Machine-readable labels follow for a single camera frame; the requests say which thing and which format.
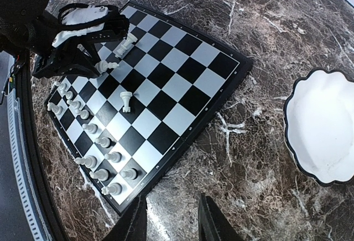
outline black chessboard frame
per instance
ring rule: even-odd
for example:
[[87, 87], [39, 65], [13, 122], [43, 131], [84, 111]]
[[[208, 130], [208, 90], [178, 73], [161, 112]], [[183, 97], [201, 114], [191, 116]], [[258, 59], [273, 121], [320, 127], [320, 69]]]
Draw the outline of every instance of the black chessboard frame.
[[[197, 37], [198, 39], [214, 46], [215, 48], [219, 49], [226, 55], [230, 56], [231, 58], [237, 60], [240, 64], [235, 68], [234, 72], [229, 76], [229, 78], [225, 81], [221, 89], [214, 95], [213, 98], [209, 100], [207, 105], [204, 107], [203, 111], [199, 113], [199, 115], [195, 118], [193, 123], [190, 127], [184, 132], [182, 136], [171, 146], [171, 148], [165, 153], [161, 161], [158, 165], [149, 173], [147, 173], [146, 177], [140, 181], [139, 185], [137, 185], [132, 193], [128, 196], [128, 198], [121, 203], [120, 205], [112, 198], [112, 196], [104, 196], [102, 197], [111, 205], [111, 207], [121, 215], [126, 208], [129, 206], [131, 201], [138, 195], [143, 194], [147, 195], [151, 189], [158, 183], [158, 181], [172, 168], [172, 166], [177, 162], [177, 160], [187, 151], [187, 149], [192, 145], [194, 140], [199, 136], [199, 134], [203, 131], [206, 127], [207, 123], [214, 117], [214, 114], [217, 110], [224, 104], [224, 102], [229, 98], [229, 96], [235, 91], [237, 86], [242, 82], [242, 80], [247, 76], [247, 74], [252, 69], [252, 60], [246, 58], [242, 54], [236, 52], [235, 50], [228, 47], [226, 44], [223, 44], [215, 39], [209, 37], [206, 34], [203, 34], [199, 31], [194, 29], [188, 28], [185, 25], [179, 23], [175, 19], [160, 14], [158, 12], [153, 11], [152, 9], [148, 9], [146, 7], [142, 7], [138, 4], [133, 2], [127, 3], [121, 11], [123, 11], [127, 6], [131, 6], [136, 8], [142, 12], [146, 12], [160, 20], [168, 22], [172, 26], [180, 28], [181, 30], [189, 33], [192, 36]], [[56, 87], [51, 91], [51, 94], [45, 101], [45, 106], [50, 101], [52, 95], [56, 92]], [[59, 132], [62, 140], [69, 148], [72, 155], [76, 157], [80, 157], [81, 155], [77, 151], [74, 144], [70, 141], [69, 137], [65, 130], [63, 130], [59, 120], [55, 116], [54, 113], [49, 112], [51, 119], [54, 122], [56, 130]], [[90, 169], [87, 169], [84, 166], [80, 166], [83, 169], [84, 173], [93, 183], [93, 185], [101, 192], [101, 188], [104, 187], [104, 184], [101, 181], [94, 180], [90, 178], [89, 172]]]

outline white pawn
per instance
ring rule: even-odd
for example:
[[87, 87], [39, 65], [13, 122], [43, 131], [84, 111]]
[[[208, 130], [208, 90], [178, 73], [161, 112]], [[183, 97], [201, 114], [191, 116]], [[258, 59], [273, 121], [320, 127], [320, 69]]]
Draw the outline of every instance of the white pawn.
[[94, 156], [78, 157], [74, 162], [78, 165], [85, 165], [87, 168], [94, 168], [97, 164], [97, 159]]
[[98, 171], [96, 172], [90, 172], [90, 176], [91, 178], [93, 179], [98, 179], [98, 180], [101, 180], [101, 181], [106, 181], [109, 177], [109, 173], [106, 169], [99, 169]]
[[122, 186], [118, 183], [112, 183], [108, 187], [101, 189], [103, 195], [119, 195], [122, 192]]
[[85, 120], [85, 119], [88, 119], [89, 118], [89, 116], [90, 116], [90, 113], [89, 113], [89, 111], [87, 111], [87, 110], [75, 110], [75, 113], [76, 114], [78, 114], [78, 115], [80, 115], [80, 117], [83, 119], [83, 120]]
[[54, 103], [49, 102], [47, 105], [47, 110], [52, 111], [56, 115], [59, 115], [63, 111], [63, 108], [61, 106], [57, 106]]
[[96, 69], [102, 74], [106, 72], [108, 69], [115, 69], [118, 68], [119, 64], [116, 62], [107, 62], [106, 60], [101, 60], [99, 63], [96, 64]]
[[63, 96], [65, 96], [66, 99], [68, 99], [68, 100], [70, 100], [70, 99], [72, 99], [72, 98], [74, 97], [74, 93], [71, 92], [71, 91], [67, 91], [67, 92], [61, 91], [60, 93], [61, 93]]
[[80, 109], [81, 107], [81, 102], [80, 101], [73, 101], [73, 100], [67, 100], [66, 103], [70, 105], [73, 109]]
[[129, 100], [132, 98], [133, 94], [131, 92], [121, 92], [121, 99], [123, 99], [124, 107], [123, 112], [129, 113], [131, 108], [129, 106]]
[[122, 160], [122, 154], [113, 151], [105, 155], [105, 159], [112, 161], [113, 163], [119, 163]]
[[60, 82], [57, 82], [57, 81], [54, 82], [54, 86], [56, 86], [59, 91], [65, 91], [65, 89], [67, 87], [66, 83], [63, 83], [63, 82], [60, 83]]
[[133, 169], [133, 168], [130, 168], [130, 169], [126, 170], [126, 171], [122, 171], [121, 172], [121, 176], [124, 179], [134, 180], [138, 176], [138, 171]]
[[86, 130], [88, 133], [95, 134], [98, 130], [98, 126], [96, 124], [83, 124], [82, 128]]
[[111, 145], [111, 140], [107, 137], [96, 138], [95, 143], [99, 144], [103, 148], [108, 148]]
[[127, 35], [126, 41], [116, 50], [116, 52], [114, 52], [116, 54], [116, 57], [122, 57], [124, 53], [128, 50], [128, 47], [136, 41], [138, 41], [137, 37], [129, 33]]

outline chess piece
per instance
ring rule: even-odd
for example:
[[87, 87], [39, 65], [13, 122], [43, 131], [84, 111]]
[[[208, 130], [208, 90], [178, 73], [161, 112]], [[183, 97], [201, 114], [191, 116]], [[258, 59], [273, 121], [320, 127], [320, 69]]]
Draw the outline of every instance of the chess piece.
[[63, 83], [63, 82], [60, 83], [60, 82], [57, 82], [57, 81], [54, 82], [54, 86], [56, 86], [60, 92], [61, 91], [65, 91], [66, 88], [67, 88], [66, 83]]
[[126, 41], [114, 52], [116, 54], [116, 57], [122, 57], [124, 53], [128, 50], [128, 47], [136, 41], [138, 41], [137, 37], [129, 33], [127, 35]]
[[138, 171], [134, 168], [130, 168], [126, 171], [122, 171], [121, 176], [124, 179], [134, 180], [138, 177]]
[[102, 74], [106, 72], [108, 69], [115, 69], [118, 68], [119, 64], [116, 62], [107, 62], [106, 60], [101, 60], [99, 63], [96, 64], [96, 69]]
[[61, 91], [60, 92], [63, 96], [66, 97], [66, 99], [71, 100], [74, 97], [74, 93], [71, 91]]
[[81, 111], [77, 109], [77, 110], [75, 110], [75, 113], [80, 115], [81, 119], [83, 119], [83, 120], [88, 119], [90, 116], [89, 111], [87, 111], [85, 109], [81, 110]]
[[122, 160], [122, 154], [120, 154], [116, 151], [113, 151], [111, 153], [106, 154], [105, 159], [109, 160], [113, 163], [119, 163]]
[[80, 109], [81, 107], [81, 102], [80, 101], [73, 101], [73, 100], [67, 100], [66, 103], [70, 105], [73, 109]]
[[97, 138], [95, 143], [99, 144], [103, 148], [108, 148], [111, 145], [111, 140], [107, 137]]
[[106, 169], [99, 169], [96, 172], [90, 172], [90, 176], [93, 179], [98, 179], [100, 181], [106, 181], [109, 177], [109, 173]]
[[54, 103], [49, 102], [47, 105], [47, 110], [52, 111], [56, 115], [60, 115], [60, 113], [63, 111], [63, 108], [61, 106], [57, 106]]
[[118, 183], [112, 183], [107, 187], [103, 187], [101, 192], [103, 195], [119, 195], [122, 192], [122, 186]]
[[130, 113], [131, 108], [129, 106], [129, 100], [132, 98], [133, 94], [131, 92], [121, 92], [121, 99], [123, 99], [124, 107], [123, 107], [123, 112], [124, 113]]
[[94, 168], [97, 164], [97, 159], [94, 156], [78, 157], [74, 162], [78, 165], [85, 165], [87, 168]]
[[98, 126], [96, 124], [83, 124], [82, 128], [86, 130], [88, 133], [95, 134]]

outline chessboard border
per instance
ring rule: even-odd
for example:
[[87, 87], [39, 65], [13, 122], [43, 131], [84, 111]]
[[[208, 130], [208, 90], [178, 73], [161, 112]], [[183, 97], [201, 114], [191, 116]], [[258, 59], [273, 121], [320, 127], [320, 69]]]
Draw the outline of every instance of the chessboard border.
[[[208, 108], [208, 110], [204, 111], [204, 113], [200, 113], [193, 122], [198, 122], [197, 119], [200, 119], [199, 123], [193, 127], [193, 129], [190, 131], [190, 133], [187, 135], [184, 133], [180, 138], [176, 140], [176, 142], [171, 146], [171, 148], [165, 153], [161, 161], [157, 164], [157, 167], [159, 167], [158, 171], [151, 171], [149, 172], [146, 177], [140, 181], [140, 185], [135, 187], [135, 189], [129, 194], [129, 197], [125, 199], [120, 205], [114, 200], [114, 198], [110, 195], [104, 196], [101, 195], [110, 205], [111, 207], [119, 214], [121, 215], [126, 208], [129, 206], [130, 202], [139, 194], [141, 195], [147, 195], [153, 187], [164, 177], [164, 175], [175, 165], [175, 163], [180, 159], [180, 157], [188, 150], [188, 148], [192, 145], [194, 140], [200, 135], [200, 133], [204, 130], [206, 125], [210, 122], [210, 120], [214, 117], [214, 114], [219, 110], [219, 108], [224, 104], [224, 102], [229, 98], [231, 94], [234, 93], [236, 90], [236, 87], [243, 81], [243, 79], [247, 76], [247, 74], [251, 71], [252, 69], [252, 64], [253, 61], [251, 59], [246, 58], [244, 55], [241, 53], [238, 53], [237, 51], [231, 49], [229, 46], [226, 44], [218, 41], [217, 39], [213, 39], [212, 37], [206, 35], [205, 33], [195, 30], [193, 28], [186, 27], [184, 24], [180, 23], [179, 21], [173, 19], [170, 16], [163, 15], [161, 13], [158, 13], [154, 11], [153, 9], [138, 5], [134, 2], [128, 2], [125, 4], [121, 11], [123, 11], [126, 7], [131, 6], [136, 9], [139, 9], [140, 11], [147, 11], [149, 14], [151, 14], [154, 17], [157, 17], [158, 19], [162, 21], [168, 20], [173, 22], [173, 26], [179, 27], [193, 35], [199, 38], [200, 40], [212, 45], [217, 49], [219, 49], [221, 52], [225, 53], [226, 55], [230, 56], [231, 58], [235, 59], [238, 61], [240, 64], [235, 68], [237, 70], [236, 74], [233, 74], [232, 76], [228, 77], [222, 86], [222, 91], [220, 94], [216, 94], [213, 96], [208, 104], [213, 103], [213, 105]], [[57, 87], [54, 87], [48, 98], [44, 102], [44, 106], [48, 104], [49, 100], [57, 90]], [[76, 147], [73, 145], [73, 143], [70, 141], [69, 137], [67, 136], [66, 132], [63, 131], [63, 128], [60, 124], [60, 121], [57, 119], [55, 114], [49, 113], [49, 116], [51, 117], [54, 126], [56, 127], [56, 130], [61, 134], [61, 138], [65, 145], [69, 148], [71, 154], [74, 157], [80, 157], [81, 154], [77, 151]], [[79, 168], [82, 168], [84, 173], [86, 174], [87, 178], [92, 182], [92, 184], [99, 190], [101, 191], [101, 188], [103, 187], [103, 183], [101, 183], [98, 180], [94, 180], [90, 178], [89, 172], [90, 169], [80, 166]]]

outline marble table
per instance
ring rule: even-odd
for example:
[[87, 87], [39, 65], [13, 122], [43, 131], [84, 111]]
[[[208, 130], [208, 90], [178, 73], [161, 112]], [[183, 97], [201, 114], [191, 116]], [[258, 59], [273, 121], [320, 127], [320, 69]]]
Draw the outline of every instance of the marble table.
[[[71, 2], [53, 0], [53, 13]], [[194, 145], [148, 195], [148, 240], [197, 240], [201, 192], [245, 240], [353, 240], [354, 182], [327, 188], [303, 175], [283, 141], [283, 103], [314, 67], [354, 79], [354, 9], [344, 0], [132, 0], [225, 42], [254, 68]], [[33, 80], [39, 143], [72, 240], [100, 240], [119, 219], [95, 197], [58, 139]], [[243, 128], [233, 124], [244, 123]]]

